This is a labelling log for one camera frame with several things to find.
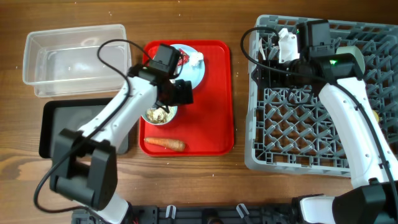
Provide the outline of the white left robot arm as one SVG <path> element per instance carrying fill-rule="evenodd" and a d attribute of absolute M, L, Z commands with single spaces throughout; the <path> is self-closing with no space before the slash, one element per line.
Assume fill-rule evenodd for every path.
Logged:
<path fill-rule="evenodd" d="M 152 107 L 168 111 L 193 103 L 192 84 L 179 80 L 175 66 L 150 62 L 131 67 L 120 92 L 76 131 L 55 139 L 50 189 L 79 205 L 100 223 L 132 223 L 131 204 L 116 192 L 116 151 L 136 121 Z"/>

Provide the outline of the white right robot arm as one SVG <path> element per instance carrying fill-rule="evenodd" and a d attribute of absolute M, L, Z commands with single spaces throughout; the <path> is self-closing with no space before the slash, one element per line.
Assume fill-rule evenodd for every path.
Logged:
<path fill-rule="evenodd" d="M 306 223 L 397 223 L 397 159 L 374 117 L 363 81 L 363 56 L 337 50 L 259 67 L 277 87 L 317 87 L 345 150 L 353 189 L 338 197 L 306 196 L 297 213 Z"/>

